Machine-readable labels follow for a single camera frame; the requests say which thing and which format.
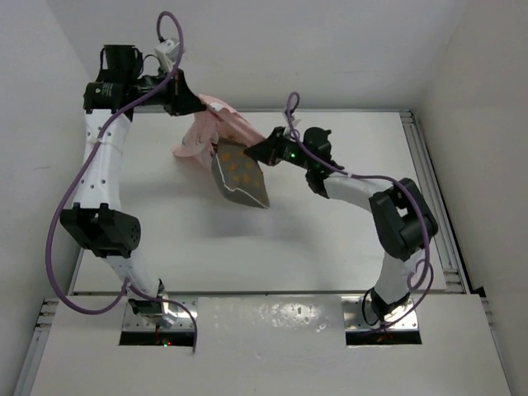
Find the pink fabric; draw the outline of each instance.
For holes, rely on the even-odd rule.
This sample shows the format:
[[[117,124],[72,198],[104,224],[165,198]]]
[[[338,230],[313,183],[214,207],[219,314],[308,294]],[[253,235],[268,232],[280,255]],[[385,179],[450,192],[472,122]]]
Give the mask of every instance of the pink fabric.
[[[198,95],[207,106],[206,111],[195,113],[195,122],[184,136],[181,145],[172,152],[177,157],[194,157],[210,169],[215,154],[214,144],[219,138],[232,139],[246,146],[262,142],[262,136],[230,105],[207,95]]]

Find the black motor joint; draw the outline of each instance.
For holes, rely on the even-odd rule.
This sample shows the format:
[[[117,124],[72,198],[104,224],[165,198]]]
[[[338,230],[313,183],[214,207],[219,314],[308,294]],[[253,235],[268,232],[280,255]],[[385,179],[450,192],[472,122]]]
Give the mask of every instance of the black motor joint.
[[[96,109],[115,113],[120,108],[156,89],[167,77],[161,70],[156,76],[144,75],[143,54],[133,45],[105,45],[101,51],[100,69],[95,82],[87,85],[84,110],[91,114]],[[186,84],[182,70],[158,92],[138,106],[162,106],[170,116],[184,116],[205,111],[206,106]],[[134,109],[125,115],[132,120]]]

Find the metal bracket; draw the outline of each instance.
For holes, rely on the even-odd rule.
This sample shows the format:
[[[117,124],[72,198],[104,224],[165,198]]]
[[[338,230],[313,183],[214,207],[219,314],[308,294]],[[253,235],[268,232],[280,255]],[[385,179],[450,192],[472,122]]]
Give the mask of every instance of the metal bracket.
[[[191,311],[194,318],[198,316],[198,296],[179,296],[171,298],[172,300],[183,304]],[[172,345],[188,346],[189,341],[194,337],[194,326],[189,314],[182,309],[174,313],[174,323],[169,328],[158,327],[158,336],[161,340],[167,338],[172,341]],[[132,307],[127,304],[123,324],[121,327],[120,345],[163,345],[159,342],[154,333],[156,325],[149,322],[141,315],[134,314]]]

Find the white enclosure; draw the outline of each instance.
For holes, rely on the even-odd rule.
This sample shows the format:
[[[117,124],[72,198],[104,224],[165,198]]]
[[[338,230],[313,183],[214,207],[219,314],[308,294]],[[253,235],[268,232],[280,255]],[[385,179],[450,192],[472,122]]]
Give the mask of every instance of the white enclosure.
[[[243,115],[264,135],[285,123],[277,111]],[[301,131],[310,126],[332,130],[332,157],[350,172],[417,180],[399,113],[314,111],[296,117]],[[384,250],[372,214],[315,195],[305,171],[288,163],[262,165],[270,209],[225,200],[210,171],[172,155],[193,119],[138,114],[125,143],[122,210],[139,219],[141,255],[168,290],[339,292],[375,284]],[[434,241],[431,252],[433,289],[443,290]],[[86,252],[74,290],[120,288],[113,270]]]
[[[124,302],[98,318],[60,306],[56,320],[46,316],[34,332],[41,301],[52,296],[44,269],[46,232],[80,167],[83,91],[97,75],[99,51],[104,44],[133,44],[152,53],[155,20],[165,9],[182,23],[181,67],[195,93],[251,110],[247,117],[266,134],[283,123],[269,109],[282,108],[287,94],[299,91],[301,108],[341,109],[307,111],[301,118],[303,128],[333,129],[334,141],[350,150],[336,144],[335,152],[352,171],[420,181],[441,221],[432,246],[434,291],[418,310],[423,345],[342,347],[335,295],[306,297],[329,307],[328,331],[305,328],[300,338],[264,322],[243,328],[241,317],[255,309],[252,303],[267,304],[262,299],[201,299],[202,312],[233,312],[221,320],[214,313],[199,319],[203,337],[196,356],[181,348],[117,346]],[[163,23],[164,35],[173,31]],[[526,394],[526,0],[5,1],[0,36],[0,395],[15,389],[28,345],[22,374],[31,378],[39,369],[39,359],[31,357],[46,348],[36,395],[196,389],[219,395],[413,395],[412,389],[420,395],[506,395],[488,323],[512,394]],[[147,72],[155,65],[150,59]],[[402,113],[404,134],[398,113],[351,109],[411,109],[422,129],[409,112]],[[255,110],[267,111],[266,119]],[[235,210],[206,173],[172,157],[170,148],[190,123],[190,117],[136,115],[125,150],[123,208],[140,218],[142,248],[170,290],[359,292],[372,286],[382,251],[366,213],[313,195],[302,171],[287,166],[265,169],[271,210]],[[338,227],[329,228],[325,216]],[[219,236],[218,224],[227,219],[230,234]],[[243,243],[241,233],[249,234]],[[488,323],[477,297],[449,295],[471,290],[459,276],[457,243],[472,286],[484,286],[488,295]],[[232,251],[235,261],[229,260]],[[266,255],[274,259],[270,265]],[[67,289],[77,269],[71,290],[104,296],[75,298],[101,306],[119,282],[89,254],[76,267],[77,257],[78,247],[59,227],[54,268],[61,285]],[[281,304],[291,299],[276,298]],[[215,324],[224,326],[221,332]],[[209,359],[214,354],[221,356],[217,365]],[[229,359],[239,359],[238,365],[225,364]],[[381,370],[386,377],[380,378]],[[286,377],[297,379],[298,387]],[[184,383],[189,378],[197,388]],[[238,387],[230,389],[229,381]]]

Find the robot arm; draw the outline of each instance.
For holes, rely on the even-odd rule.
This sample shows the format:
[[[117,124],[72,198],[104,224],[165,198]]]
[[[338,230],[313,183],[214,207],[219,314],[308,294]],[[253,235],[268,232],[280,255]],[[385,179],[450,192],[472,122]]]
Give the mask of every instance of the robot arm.
[[[158,53],[159,56],[163,56],[163,51],[173,52],[174,45],[163,42],[160,46],[162,52]],[[106,69],[102,67],[103,55],[106,56]],[[80,181],[73,208],[62,210],[60,222],[82,248],[91,250],[108,263],[122,281],[127,278],[131,289],[151,298],[167,298],[163,283],[149,273],[147,262],[138,248],[141,239],[139,220],[121,212],[120,168],[134,109],[117,117],[105,134],[97,138],[111,114],[153,90],[167,76],[160,70],[158,76],[140,78],[142,68],[143,56],[132,45],[106,45],[101,52],[99,76],[87,85],[84,94],[85,161],[95,144],[101,146]],[[142,105],[161,105],[170,116],[205,110],[205,105],[189,90],[181,70],[163,90]],[[176,319],[177,315],[169,304],[135,297],[129,302],[137,314],[162,326],[170,326]]]
[[[304,146],[310,153],[337,169],[332,160],[330,130],[312,127],[304,132]],[[306,181],[313,192],[325,198],[344,200],[367,210],[374,217],[378,239],[385,250],[383,265],[372,292],[371,308],[379,319],[404,304],[409,295],[408,277],[414,271],[410,262],[414,253],[423,249],[423,238],[417,215],[407,197],[392,186],[389,189],[377,181],[360,180],[325,168],[293,140],[288,130],[277,127],[271,135],[245,154],[255,161],[275,166],[281,161],[306,169]],[[400,183],[410,192],[422,212],[429,238],[438,232],[438,224],[416,184],[404,178]]]

